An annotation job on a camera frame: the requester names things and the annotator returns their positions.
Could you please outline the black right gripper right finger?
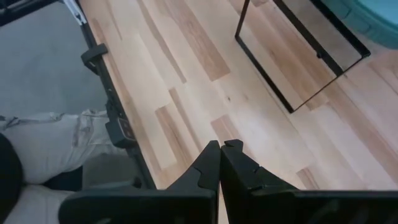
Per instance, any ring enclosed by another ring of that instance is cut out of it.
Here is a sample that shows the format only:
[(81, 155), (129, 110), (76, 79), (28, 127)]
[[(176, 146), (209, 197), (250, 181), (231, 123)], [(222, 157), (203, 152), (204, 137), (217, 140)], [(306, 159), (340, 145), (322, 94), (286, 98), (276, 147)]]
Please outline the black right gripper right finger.
[(230, 223), (397, 223), (397, 192), (300, 190), (243, 153), (221, 147), (220, 182)]

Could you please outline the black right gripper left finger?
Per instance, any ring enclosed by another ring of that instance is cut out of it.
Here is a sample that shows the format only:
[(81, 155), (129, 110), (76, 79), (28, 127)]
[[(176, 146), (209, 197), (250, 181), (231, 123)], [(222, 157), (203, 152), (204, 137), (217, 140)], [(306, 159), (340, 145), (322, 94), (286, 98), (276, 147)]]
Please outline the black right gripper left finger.
[(168, 188), (93, 188), (67, 197), (60, 223), (216, 223), (221, 150), (210, 141)]

